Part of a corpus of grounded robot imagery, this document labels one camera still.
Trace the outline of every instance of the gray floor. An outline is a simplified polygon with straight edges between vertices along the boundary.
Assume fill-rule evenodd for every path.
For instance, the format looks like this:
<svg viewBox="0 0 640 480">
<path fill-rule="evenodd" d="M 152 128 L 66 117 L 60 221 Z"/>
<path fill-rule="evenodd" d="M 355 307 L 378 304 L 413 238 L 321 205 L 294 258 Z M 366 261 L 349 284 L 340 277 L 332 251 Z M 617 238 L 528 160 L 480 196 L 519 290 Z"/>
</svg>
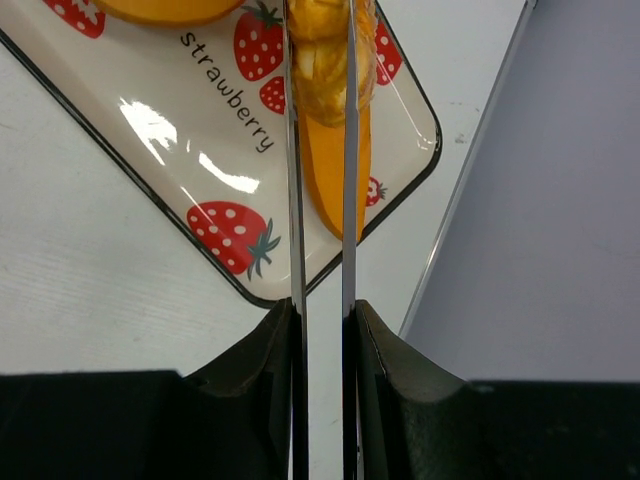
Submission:
<svg viewBox="0 0 640 480">
<path fill-rule="evenodd" d="M 639 22 L 539 1 L 407 335 L 453 373 L 640 380 Z"/>
</svg>

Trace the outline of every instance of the orange object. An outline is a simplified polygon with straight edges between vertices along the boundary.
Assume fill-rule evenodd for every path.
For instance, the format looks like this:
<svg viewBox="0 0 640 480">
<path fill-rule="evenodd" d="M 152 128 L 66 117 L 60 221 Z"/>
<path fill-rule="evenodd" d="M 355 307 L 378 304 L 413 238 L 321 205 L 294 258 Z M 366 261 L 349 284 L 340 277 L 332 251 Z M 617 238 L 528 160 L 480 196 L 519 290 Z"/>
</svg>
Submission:
<svg viewBox="0 0 640 480">
<path fill-rule="evenodd" d="M 304 112 L 298 122 L 300 160 L 307 191 L 327 229 L 342 240 L 345 127 L 325 127 Z M 364 229 L 371 171 L 371 110 L 360 112 L 358 241 Z"/>
<path fill-rule="evenodd" d="M 231 13 L 244 0 L 92 0 L 103 12 L 131 23 L 162 27 L 202 25 Z"/>
</svg>

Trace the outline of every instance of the green strawberry stem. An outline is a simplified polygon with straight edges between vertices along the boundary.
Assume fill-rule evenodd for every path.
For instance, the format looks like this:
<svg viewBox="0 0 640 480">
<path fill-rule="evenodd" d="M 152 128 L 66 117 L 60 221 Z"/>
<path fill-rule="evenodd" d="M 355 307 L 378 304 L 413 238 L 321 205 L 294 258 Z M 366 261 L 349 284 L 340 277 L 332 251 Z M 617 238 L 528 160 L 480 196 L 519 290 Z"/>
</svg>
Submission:
<svg viewBox="0 0 640 480">
<path fill-rule="evenodd" d="M 262 261 L 267 262 L 267 265 L 271 265 L 272 260 L 269 258 L 268 253 L 278 246 L 280 238 L 277 237 L 271 240 L 273 234 L 273 220 L 269 219 L 267 223 L 267 229 L 258 236 L 258 241 L 252 247 L 249 247 L 249 253 L 253 257 L 249 268 L 247 269 L 247 277 L 251 281 L 253 270 L 255 269 L 256 275 L 262 278 Z"/>
<path fill-rule="evenodd" d="M 253 13 L 258 20 L 264 23 L 267 30 L 274 26 L 282 26 L 282 18 L 276 16 L 276 13 L 278 12 L 277 7 L 269 11 L 264 2 L 258 0 L 256 3 L 258 4 L 258 8 L 244 6 L 242 9 Z"/>
</svg>

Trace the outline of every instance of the strawberry tray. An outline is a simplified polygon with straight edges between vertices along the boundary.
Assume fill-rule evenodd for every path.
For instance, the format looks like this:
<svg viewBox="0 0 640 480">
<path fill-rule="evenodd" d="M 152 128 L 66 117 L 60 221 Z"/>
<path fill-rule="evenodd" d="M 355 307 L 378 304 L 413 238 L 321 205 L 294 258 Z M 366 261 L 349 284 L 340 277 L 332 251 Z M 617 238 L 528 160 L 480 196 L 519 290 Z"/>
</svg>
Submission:
<svg viewBox="0 0 640 480">
<path fill-rule="evenodd" d="M 2 0 L 0 40 L 244 298 L 269 307 L 291 291 L 282 3 L 246 6 L 165 30 L 88 0 Z M 442 145 L 379 14 L 363 239 L 430 175 Z M 341 243 L 303 201 L 311 290 L 340 263 Z"/>
</svg>

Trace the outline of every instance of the black lettering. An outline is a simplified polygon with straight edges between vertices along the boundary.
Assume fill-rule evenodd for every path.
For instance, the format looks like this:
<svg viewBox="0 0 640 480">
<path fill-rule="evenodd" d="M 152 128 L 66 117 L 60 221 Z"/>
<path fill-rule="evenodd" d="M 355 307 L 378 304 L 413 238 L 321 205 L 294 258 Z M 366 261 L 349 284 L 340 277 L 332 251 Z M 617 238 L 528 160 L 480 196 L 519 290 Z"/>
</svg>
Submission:
<svg viewBox="0 0 640 480">
<path fill-rule="evenodd" d="M 191 42 L 196 41 L 196 36 L 193 33 L 189 32 L 186 35 L 181 36 L 180 40 L 185 47 L 189 47 L 191 46 Z"/>
<path fill-rule="evenodd" d="M 207 70 L 207 77 L 209 77 L 211 83 L 215 82 L 218 78 L 220 78 L 220 70 L 218 70 L 216 67 Z"/>
<path fill-rule="evenodd" d="M 199 43 L 198 46 L 193 50 L 193 52 L 191 52 L 191 56 L 193 58 L 196 58 L 196 53 L 202 53 L 205 47 L 206 45 L 204 45 L 203 43 Z"/>
<path fill-rule="evenodd" d="M 258 151 L 258 153 L 266 152 L 273 145 L 273 142 L 271 142 L 269 144 L 265 143 L 265 142 L 268 142 L 268 141 L 269 141 L 269 137 L 268 136 L 266 136 L 266 137 L 264 137 L 262 139 L 262 141 L 260 142 L 260 145 L 256 147 L 256 150 Z"/>
<path fill-rule="evenodd" d="M 249 111 L 249 109 L 248 109 L 247 107 L 242 107 L 240 110 L 238 110 L 238 118 L 239 118 L 240 120 L 242 120 L 243 122 L 244 122 L 247 118 L 249 118 L 249 115 L 251 115 L 251 112 Z"/>
<path fill-rule="evenodd" d="M 218 82 L 218 90 L 220 90 L 220 93 L 222 94 L 223 97 L 226 97 L 233 93 L 233 88 L 224 86 L 225 82 L 226 82 L 226 79 L 224 78 Z"/>
<path fill-rule="evenodd" d="M 205 55 L 204 57 L 202 57 L 200 60 L 198 60 L 198 65 L 200 65 L 201 63 L 204 62 L 209 62 L 209 63 L 213 63 L 213 60 L 211 60 L 209 58 L 209 55 Z"/>
</svg>

